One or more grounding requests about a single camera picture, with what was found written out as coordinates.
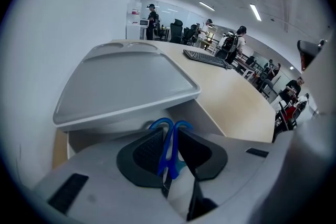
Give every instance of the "backpack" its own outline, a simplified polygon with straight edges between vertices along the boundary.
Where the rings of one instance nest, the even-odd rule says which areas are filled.
[[[223,46],[222,46],[222,50],[235,51],[238,45],[239,37],[241,36],[233,35],[225,39]]]

